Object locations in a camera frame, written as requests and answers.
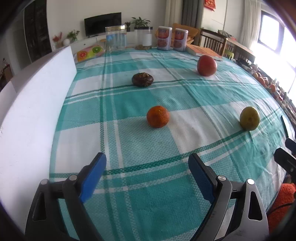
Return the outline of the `green-yellow pear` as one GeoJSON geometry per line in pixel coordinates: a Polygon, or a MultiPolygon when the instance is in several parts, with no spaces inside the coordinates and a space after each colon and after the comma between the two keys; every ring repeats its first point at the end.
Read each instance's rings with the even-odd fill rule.
{"type": "Polygon", "coordinates": [[[252,106],[248,106],[241,111],[240,125],[246,131],[255,130],[260,123],[260,116],[257,109],[252,106]]]}

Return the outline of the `teal plaid tablecloth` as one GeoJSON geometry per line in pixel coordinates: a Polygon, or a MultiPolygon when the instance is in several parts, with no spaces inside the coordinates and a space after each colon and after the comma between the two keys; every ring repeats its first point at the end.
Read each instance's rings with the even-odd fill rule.
{"type": "Polygon", "coordinates": [[[198,58],[150,49],[106,53],[76,64],[53,140],[50,179],[77,174],[95,155],[105,172],[85,203],[105,240],[189,240],[209,209],[188,167],[192,153],[231,181],[255,181],[265,209],[283,183],[273,159],[285,145],[283,111],[269,92],[238,65],[224,59],[214,75],[197,72],[198,58]],[[133,85],[146,72],[152,85],[133,85]],[[170,113],[152,128],[147,112],[170,113]],[[260,123],[240,125],[252,106],[260,123]]]}

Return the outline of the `red apple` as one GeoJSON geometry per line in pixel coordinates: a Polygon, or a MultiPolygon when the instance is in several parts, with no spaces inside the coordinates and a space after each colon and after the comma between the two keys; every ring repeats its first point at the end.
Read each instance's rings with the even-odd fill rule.
{"type": "Polygon", "coordinates": [[[211,76],[217,71],[217,63],[211,56],[203,55],[198,60],[197,71],[202,76],[211,76]]]}

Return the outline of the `orange book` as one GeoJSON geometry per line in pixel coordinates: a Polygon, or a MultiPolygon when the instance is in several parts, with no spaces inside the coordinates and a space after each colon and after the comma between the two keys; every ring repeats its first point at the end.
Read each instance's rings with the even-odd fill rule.
{"type": "Polygon", "coordinates": [[[216,52],[214,52],[213,50],[209,49],[209,48],[205,48],[205,47],[200,47],[200,46],[196,46],[196,45],[186,45],[186,51],[188,53],[190,53],[193,56],[198,56],[201,57],[203,55],[207,55],[212,57],[214,60],[216,61],[222,61],[223,58],[217,54],[216,52]]]}

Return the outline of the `wooden chair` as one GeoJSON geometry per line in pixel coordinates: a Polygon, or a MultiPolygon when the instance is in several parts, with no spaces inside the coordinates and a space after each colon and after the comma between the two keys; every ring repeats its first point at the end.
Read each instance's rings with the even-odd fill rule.
{"type": "Polygon", "coordinates": [[[211,30],[201,29],[198,46],[209,48],[220,56],[224,55],[228,38],[211,30]]]}

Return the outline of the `dark mangosteen far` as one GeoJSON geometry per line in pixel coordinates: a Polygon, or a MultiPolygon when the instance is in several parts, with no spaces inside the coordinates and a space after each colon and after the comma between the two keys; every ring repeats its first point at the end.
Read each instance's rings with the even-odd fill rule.
{"type": "Polygon", "coordinates": [[[137,73],[132,77],[132,83],[138,87],[148,87],[152,85],[154,78],[146,72],[137,73]]]}

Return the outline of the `fruit pattern pouch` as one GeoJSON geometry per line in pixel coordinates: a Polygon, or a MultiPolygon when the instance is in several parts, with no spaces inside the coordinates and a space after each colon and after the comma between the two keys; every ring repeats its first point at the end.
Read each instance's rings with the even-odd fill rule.
{"type": "Polygon", "coordinates": [[[103,47],[101,47],[100,45],[93,45],[76,53],[77,62],[80,63],[87,61],[89,59],[97,58],[103,55],[104,53],[105,49],[103,47]]]}

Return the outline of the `orange lounge chair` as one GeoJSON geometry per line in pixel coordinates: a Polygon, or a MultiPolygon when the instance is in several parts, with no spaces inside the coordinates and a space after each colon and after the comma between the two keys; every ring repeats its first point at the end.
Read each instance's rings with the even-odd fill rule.
{"type": "Polygon", "coordinates": [[[186,26],[186,25],[181,25],[178,23],[173,23],[172,25],[172,32],[171,32],[171,46],[173,46],[174,43],[174,37],[175,37],[175,29],[183,29],[183,30],[187,30],[188,34],[187,34],[187,44],[192,44],[194,42],[194,38],[198,35],[198,33],[200,32],[199,29],[190,27],[190,26],[186,26]]]}

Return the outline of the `right red-white can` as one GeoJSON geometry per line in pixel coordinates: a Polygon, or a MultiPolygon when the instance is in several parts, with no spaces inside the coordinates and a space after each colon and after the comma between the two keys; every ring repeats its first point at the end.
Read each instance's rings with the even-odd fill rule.
{"type": "Polygon", "coordinates": [[[187,30],[175,29],[175,37],[173,43],[173,49],[176,51],[184,52],[187,44],[187,30]]]}

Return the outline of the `red-white can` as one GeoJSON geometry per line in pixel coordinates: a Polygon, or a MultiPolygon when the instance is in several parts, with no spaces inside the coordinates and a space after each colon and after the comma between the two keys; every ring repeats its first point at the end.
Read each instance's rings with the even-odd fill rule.
{"type": "Polygon", "coordinates": [[[158,27],[157,48],[159,50],[168,51],[171,47],[171,27],[158,27]]]}
{"type": "Polygon", "coordinates": [[[176,51],[184,52],[187,44],[187,30],[175,29],[175,37],[173,43],[173,49],[176,51]]]}

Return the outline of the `red flower vase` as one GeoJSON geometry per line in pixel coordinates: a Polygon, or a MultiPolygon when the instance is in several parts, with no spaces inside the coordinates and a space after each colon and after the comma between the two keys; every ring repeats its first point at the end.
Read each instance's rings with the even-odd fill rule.
{"type": "Polygon", "coordinates": [[[62,35],[63,35],[63,33],[62,32],[60,32],[58,35],[55,35],[54,37],[53,37],[53,42],[54,42],[54,46],[55,46],[55,48],[56,49],[59,49],[59,48],[61,48],[62,47],[62,35]]]}

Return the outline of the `left potted plant white vase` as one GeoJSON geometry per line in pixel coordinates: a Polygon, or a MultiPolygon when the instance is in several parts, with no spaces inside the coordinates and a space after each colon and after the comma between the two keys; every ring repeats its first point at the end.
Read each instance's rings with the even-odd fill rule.
{"type": "Polygon", "coordinates": [[[77,41],[77,36],[79,35],[80,31],[79,30],[72,30],[70,31],[66,38],[63,40],[63,45],[64,46],[69,46],[71,43],[77,41]]]}

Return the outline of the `clear glass jar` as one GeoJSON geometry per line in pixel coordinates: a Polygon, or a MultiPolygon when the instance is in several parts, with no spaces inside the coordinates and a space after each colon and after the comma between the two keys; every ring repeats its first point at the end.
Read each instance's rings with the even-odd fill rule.
{"type": "Polygon", "coordinates": [[[126,26],[111,26],[105,28],[106,51],[113,52],[126,48],[126,26]]]}

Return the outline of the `left red-white can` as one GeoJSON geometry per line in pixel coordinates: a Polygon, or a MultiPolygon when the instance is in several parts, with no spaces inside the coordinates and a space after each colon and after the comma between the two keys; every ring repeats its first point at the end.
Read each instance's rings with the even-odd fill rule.
{"type": "Polygon", "coordinates": [[[171,47],[171,27],[158,27],[157,48],[159,50],[168,51],[171,47]]]}

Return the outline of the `black television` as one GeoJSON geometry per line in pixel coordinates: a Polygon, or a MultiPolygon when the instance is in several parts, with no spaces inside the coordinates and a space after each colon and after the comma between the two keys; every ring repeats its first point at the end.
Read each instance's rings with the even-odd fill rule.
{"type": "Polygon", "coordinates": [[[121,12],[92,16],[84,19],[86,37],[105,33],[106,27],[121,25],[121,12]]]}

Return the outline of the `clear jar black lid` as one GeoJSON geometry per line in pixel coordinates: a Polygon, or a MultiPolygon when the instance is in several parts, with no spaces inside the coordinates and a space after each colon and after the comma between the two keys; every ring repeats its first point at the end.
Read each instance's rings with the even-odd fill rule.
{"type": "Polygon", "coordinates": [[[136,50],[151,49],[153,27],[135,27],[134,33],[136,50]]]}

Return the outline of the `black display cabinet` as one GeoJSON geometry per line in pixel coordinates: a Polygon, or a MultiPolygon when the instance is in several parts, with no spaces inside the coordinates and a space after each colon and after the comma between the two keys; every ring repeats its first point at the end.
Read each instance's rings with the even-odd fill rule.
{"type": "Polygon", "coordinates": [[[25,40],[31,62],[52,52],[47,24],[47,1],[31,2],[23,13],[25,40]]]}

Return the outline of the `green potted plant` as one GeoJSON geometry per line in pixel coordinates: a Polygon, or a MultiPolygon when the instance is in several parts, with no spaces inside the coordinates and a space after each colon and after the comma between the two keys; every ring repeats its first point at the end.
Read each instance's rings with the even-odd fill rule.
{"type": "Polygon", "coordinates": [[[151,23],[148,19],[143,19],[141,17],[132,17],[132,22],[134,29],[147,29],[151,23]]]}

